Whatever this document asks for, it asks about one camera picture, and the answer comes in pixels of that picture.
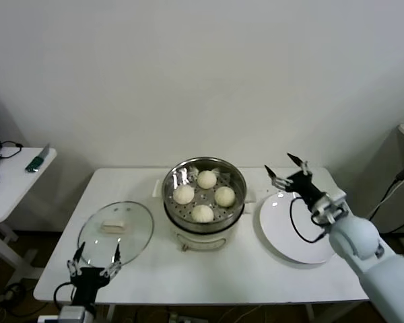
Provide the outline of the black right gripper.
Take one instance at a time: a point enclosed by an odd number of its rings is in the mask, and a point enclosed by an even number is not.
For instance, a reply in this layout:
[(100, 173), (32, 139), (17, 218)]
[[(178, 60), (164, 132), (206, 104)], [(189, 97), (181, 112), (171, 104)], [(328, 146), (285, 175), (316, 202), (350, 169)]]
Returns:
[(325, 196), (325, 192), (319, 190), (312, 183), (312, 172), (308, 167), (307, 161), (304, 161), (291, 153), (287, 153), (287, 156), (301, 170), (287, 178), (282, 178), (277, 176), (269, 166), (264, 165), (271, 184), (276, 188), (286, 188), (287, 192), (298, 193), (307, 206), (314, 206)]

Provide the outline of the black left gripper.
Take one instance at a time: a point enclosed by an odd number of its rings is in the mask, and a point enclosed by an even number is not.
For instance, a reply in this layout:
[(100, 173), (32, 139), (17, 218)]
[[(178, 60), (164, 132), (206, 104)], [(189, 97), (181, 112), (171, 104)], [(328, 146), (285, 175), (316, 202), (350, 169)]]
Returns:
[(70, 280), (75, 287), (75, 294), (71, 304), (73, 306), (90, 306), (95, 304), (98, 291), (109, 284), (121, 270), (120, 244), (116, 245), (112, 263), (106, 268), (80, 267), (79, 261), (83, 253), (85, 243), (76, 250), (73, 258), (67, 261)]

